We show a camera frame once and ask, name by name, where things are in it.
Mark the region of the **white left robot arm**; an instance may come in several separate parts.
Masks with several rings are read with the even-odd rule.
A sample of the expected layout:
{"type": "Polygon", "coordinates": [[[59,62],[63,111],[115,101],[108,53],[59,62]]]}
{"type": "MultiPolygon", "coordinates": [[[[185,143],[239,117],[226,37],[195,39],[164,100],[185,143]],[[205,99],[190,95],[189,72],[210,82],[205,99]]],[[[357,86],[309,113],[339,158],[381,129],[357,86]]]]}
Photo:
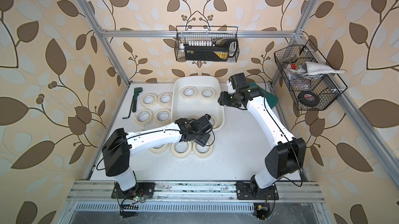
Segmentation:
{"type": "Polygon", "coordinates": [[[160,145],[194,141],[204,147],[210,137],[215,137],[210,116],[198,120],[178,119],[156,129],[141,132],[115,130],[102,147],[102,161],[106,176],[115,179],[119,188],[129,191],[136,188],[136,176],[130,167],[130,157],[160,145]]]}

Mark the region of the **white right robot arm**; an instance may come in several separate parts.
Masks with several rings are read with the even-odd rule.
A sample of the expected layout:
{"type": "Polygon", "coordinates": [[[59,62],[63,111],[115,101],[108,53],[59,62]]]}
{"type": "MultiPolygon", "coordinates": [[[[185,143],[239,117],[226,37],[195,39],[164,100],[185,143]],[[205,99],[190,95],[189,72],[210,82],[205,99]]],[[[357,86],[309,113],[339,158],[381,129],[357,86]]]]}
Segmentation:
{"type": "Polygon", "coordinates": [[[269,106],[265,93],[258,87],[221,92],[220,105],[240,108],[244,106],[257,120],[269,142],[269,153],[265,157],[265,168],[253,176],[255,189],[263,190],[287,174],[303,168],[306,143],[296,138],[278,119],[269,106]]]}

